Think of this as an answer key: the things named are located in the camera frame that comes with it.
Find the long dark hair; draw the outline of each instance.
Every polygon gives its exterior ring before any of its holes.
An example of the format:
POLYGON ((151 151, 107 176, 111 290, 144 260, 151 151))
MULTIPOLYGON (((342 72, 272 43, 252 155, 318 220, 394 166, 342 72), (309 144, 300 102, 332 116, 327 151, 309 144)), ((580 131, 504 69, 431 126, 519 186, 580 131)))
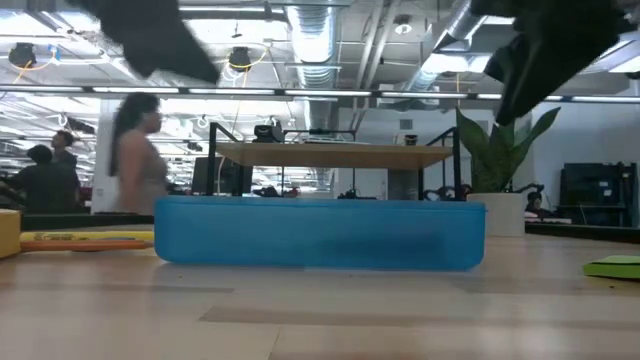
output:
POLYGON ((156 112, 159 107, 160 99, 147 93, 132 93, 122 101, 113 124, 109 176, 116 176, 118 173, 118 142, 120 137, 127 131, 138 127, 144 114, 156 112))

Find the potted plant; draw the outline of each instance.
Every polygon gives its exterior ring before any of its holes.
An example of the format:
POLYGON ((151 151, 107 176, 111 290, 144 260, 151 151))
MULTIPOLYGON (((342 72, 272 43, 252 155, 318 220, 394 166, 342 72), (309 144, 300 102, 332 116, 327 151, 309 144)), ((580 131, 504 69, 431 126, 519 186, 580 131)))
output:
POLYGON ((524 236, 524 198, 507 192, 509 183, 531 147, 547 131, 560 108, 546 112, 531 131, 516 131, 515 122, 493 125, 488 135, 475 121, 456 109, 460 141, 471 154, 471 186, 467 201, 484 203, 487 236, 524 236))

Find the green notebook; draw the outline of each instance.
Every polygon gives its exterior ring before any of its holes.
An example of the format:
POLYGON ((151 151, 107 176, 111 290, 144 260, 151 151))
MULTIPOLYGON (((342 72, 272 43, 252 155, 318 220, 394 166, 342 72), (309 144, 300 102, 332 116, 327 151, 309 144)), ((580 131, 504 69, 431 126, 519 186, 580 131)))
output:
POLYGON ((640 256, 612 255, 585 265, 587 276, 640 280, 640 256))

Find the yellow object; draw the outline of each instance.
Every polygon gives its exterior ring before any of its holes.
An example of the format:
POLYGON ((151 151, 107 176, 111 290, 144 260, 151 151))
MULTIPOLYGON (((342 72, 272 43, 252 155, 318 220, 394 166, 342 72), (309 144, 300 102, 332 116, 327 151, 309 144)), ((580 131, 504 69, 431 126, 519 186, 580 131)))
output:
POLYGON ((20 253, 20 212, 0 209, 0 259, 20 253))
POLYGON ((153 242, 153 231, 25 232, 20 241, 141 240, 153 242))

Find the woman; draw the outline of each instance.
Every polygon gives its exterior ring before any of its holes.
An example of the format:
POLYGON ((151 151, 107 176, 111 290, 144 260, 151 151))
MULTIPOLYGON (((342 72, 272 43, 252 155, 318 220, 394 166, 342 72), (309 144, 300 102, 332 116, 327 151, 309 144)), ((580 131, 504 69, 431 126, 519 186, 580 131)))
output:
POLYGON ((159 106, 156 96, 133 93, 116 115, 109 175, 118 177, 119 212, 153 215, 156 200, 167 195, 167 165, 147 139, 162 126, 159 106))

